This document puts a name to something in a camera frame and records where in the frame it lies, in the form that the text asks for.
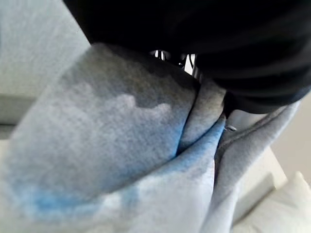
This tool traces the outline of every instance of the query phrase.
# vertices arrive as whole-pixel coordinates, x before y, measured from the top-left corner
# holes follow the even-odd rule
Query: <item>black fabric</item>
[[[64,2],[91,43],[177,58],[196,53],[205,76],[231,93],[233,108],[270,112],[311,85],[309,0]]]

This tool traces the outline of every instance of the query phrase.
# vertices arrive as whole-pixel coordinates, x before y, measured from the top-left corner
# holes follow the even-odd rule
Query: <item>white cushion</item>
[[[310,233],[311,190],[297,172],[282,188],[272,192],[232,233]]]

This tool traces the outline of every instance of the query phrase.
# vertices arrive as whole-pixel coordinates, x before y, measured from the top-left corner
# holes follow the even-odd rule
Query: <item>blue stain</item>
[[[73,197],[52,195],[43,191],[36,191],[32,199],[36,209],[41,212],[73,208],[84,203]]]
[[[173,161],[171,161],[169,167],[159,171],[157,174],[164,175],[169,172],[187,171],[203,156],[214,156],[220,137],[224,131],[224,127],[225,121],[223,119],[219,119],[207,133],[205,133],[188,149],[174,158],[174,160],[179,160],[178,163],[174,164]]]
[[[27,216],[42,221],[91,217],[103,206],[103,200],[84,200],[70,194],[54,193],[33,185],[15,186],[13,201]]]

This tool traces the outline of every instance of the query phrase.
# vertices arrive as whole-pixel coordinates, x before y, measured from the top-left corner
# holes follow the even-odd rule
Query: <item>gray fabric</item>
[[[222,93],[213,84],[199,92],[158,59],[93,46],[13,134],[0,162],[0,232],[229,232],[242,174],[296,105],[224,134],[214,181],[225,121],[209,128],[200,114],[218,118],[223,96],[204,102]],[[200,126],[176,156],[183,135]]]
[[[89,43],[61,0],[0,0],[0,124],[16,124]]]
[[[180,139],[178,151],[188,148],[217,121],[223,111],[224,97],[225,90],[212,80],[202,81],[197,100]]]
[[[248,130],[220,141],[216,154],[216,182],[202,233],[230,231],[239,181],[247,169],[286,127],[299,102],[279,109]],[[220,223],[217,219],[226,219]]]

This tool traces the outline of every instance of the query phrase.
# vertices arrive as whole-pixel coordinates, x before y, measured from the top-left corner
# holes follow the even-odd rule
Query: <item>metal grommet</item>
[[[235,132],[235,131],[237,131],[238,129],[235,128],[235,127],[232,126],[232,125],[226,125],[226,126],[225,126],[225,130],[227,130],[227,131],[229,131],[229,132]]]

